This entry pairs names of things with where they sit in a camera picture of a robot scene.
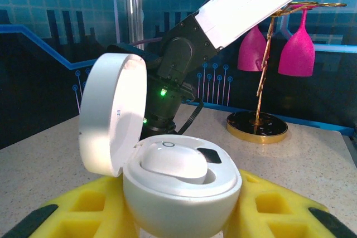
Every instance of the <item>earbud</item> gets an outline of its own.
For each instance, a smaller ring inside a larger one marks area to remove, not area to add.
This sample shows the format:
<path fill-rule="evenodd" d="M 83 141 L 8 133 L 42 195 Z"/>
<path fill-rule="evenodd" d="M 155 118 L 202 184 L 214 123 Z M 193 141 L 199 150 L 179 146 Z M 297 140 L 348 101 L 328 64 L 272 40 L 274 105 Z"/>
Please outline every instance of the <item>earbud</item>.
<path fill-rule="evenodd" d="M 203 184 L 208 170 L 201 152 L 171 142 L 151 144 L 142 156 L 141 167 L 192 184 Z"/>

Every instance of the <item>white countertop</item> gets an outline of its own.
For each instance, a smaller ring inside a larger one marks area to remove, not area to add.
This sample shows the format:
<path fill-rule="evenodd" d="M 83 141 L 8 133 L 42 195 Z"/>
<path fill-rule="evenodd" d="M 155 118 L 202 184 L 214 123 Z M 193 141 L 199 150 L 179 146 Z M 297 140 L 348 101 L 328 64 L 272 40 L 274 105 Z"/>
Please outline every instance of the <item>white countertop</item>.
<path fill-rule="evenodd" d="M 194 106 L 181 105 L 179 129 Z M 185 135 L 224 148 L 238 168 L 320 202 L 357 232 L 357 168 L 339 132 L 288 124 L 287 138 L 257 145 L 225 129 L 227 112 L 203 109 Z M 78 117 L 0 150 L 0 235 L 32 210 L 99 176 L 78 149 Z"/>

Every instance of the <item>black cable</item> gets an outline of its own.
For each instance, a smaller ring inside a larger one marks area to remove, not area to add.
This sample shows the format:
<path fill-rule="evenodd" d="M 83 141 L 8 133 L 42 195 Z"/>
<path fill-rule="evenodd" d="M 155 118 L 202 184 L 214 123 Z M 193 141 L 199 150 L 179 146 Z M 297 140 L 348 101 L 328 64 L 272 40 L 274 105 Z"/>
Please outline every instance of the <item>black cable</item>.
<path fill-rule="evenodd" d="M 192 122 L 195 120 L 195 118 L 198 116 L 198 114 L 201 112 L 203 108 L 203 101 L 201 99 L 196 99 L 194 102 L 198 102 L 197 108 L 194 110 L 194 112 L 191 114 L 190 118 L 186 121 L 186 123 L 182 126 L 182 128 L 177 132 L 178 135 L 184 134 L 184 132 L 187 130 L 187 128 L 190 127 Z"/>

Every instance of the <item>round gold base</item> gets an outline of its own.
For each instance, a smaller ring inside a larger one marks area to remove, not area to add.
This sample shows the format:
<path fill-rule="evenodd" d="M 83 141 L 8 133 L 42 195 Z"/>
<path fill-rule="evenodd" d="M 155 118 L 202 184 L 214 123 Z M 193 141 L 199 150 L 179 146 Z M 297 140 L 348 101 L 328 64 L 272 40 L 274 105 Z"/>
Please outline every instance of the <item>round gold base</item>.
<path fill-rule="evenodd" d="M 278 143 L 286 137 L 288 125 L 275 116 L 260 113 L 259 124 L 254 122 L 254 111 L 230 114 L 227 117 L 227 130 L 239 139 L 258 144 Z"/>

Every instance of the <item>gold stand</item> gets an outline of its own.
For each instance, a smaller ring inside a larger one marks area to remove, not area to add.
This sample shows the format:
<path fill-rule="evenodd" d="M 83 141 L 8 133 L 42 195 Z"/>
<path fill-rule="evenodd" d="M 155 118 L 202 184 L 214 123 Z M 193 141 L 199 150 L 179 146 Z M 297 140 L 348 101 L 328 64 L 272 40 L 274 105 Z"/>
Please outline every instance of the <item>gold stand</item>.
<path fill-rule="evenodd" d="M 285 8 L 279 9 L 271 15 L 271 22 L 267 33 L 267 45 L 262 61 L 262 76 L 257 90 L 258 105 L 257 110 L 243 111 L 239 113 L 230 114 L 227 117 L 227 130 L 233 136 L 258 144 L 277 143 L 286 137 L 288 125 L 281 119 L 260 112 L 262 105 L 262 95 L 264 83 L 266 81 L 266 72 L 268 66 L 268 59 L 271 48 L 271 40 L 274 32 L 274 20 L 277 17 L 282 17 L 290 13 L 302 10 L 313 9 L 316 7 L 345 7 L 342 3 L 318 3 L 318 2 L 290 2 Z"/>

